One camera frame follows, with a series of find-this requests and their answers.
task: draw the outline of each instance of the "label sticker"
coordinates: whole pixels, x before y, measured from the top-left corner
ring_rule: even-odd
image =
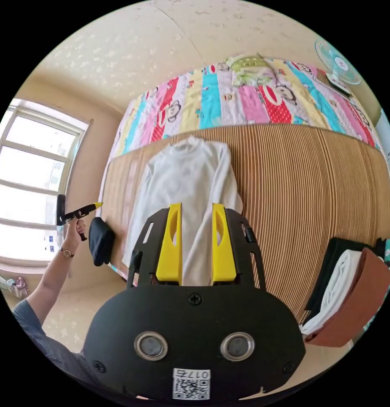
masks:
[[[174,369],[172,398],[176,400],[209,400],[210,370]]]

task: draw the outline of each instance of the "fan base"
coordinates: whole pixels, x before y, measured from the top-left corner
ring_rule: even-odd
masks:
[[[330,84],[336,88],[338,91],[344,93],[347,96],[351,96],[351,92],[348,87],[336,76],[331,73],[326,72],[326,77],[328,78]]]

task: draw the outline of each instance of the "screw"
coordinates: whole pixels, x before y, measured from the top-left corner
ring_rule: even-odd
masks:
[[[189,296],[188,301],[190,305],[195,307],[202,302],[202,297],[198,293],[193,293]]]
[[[93,367],[95,370],[97,370],[99,373],[106,373],[106,367],[102,362],[99,362],[98,360],[95,360],[93,362]]]
[[[295,370],[295,367],[296,367],[295,363],[289,362],[284,366],[282,371],[285,374],[289,374],[289,373],[292,373]]]

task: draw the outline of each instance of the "window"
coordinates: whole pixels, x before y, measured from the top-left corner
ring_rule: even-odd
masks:
[[[13,99],[0,123],[0,262],[46,265],[58,249],[56,197],[88,125]]]

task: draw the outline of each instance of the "bed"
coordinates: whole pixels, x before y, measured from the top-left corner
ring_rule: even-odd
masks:
[[[390,179],[376,148],[307,125],[219,126],[150,143],[110,162],[101,216],[116,233],[109,265],[122,277],[128,272],[122,257],[144,166],[169,142],[188,135],[228,144],[243,214],[261,247],[267,290],[298,322],[307,315],[304,307],[329,238],[370,245],[378,237],[390,238]]]
[[[241,57],[243,64],[255,59]],[[374,126],[359,101],[328,85],[324,71],[299,62],[257,58],[272,71],[274,81],[236,86],[235,71],[226,60],[172,78],[131,101],[108,158],[100,201],[112,159],[188,131],[291,123],[337,131],[380,149]]]

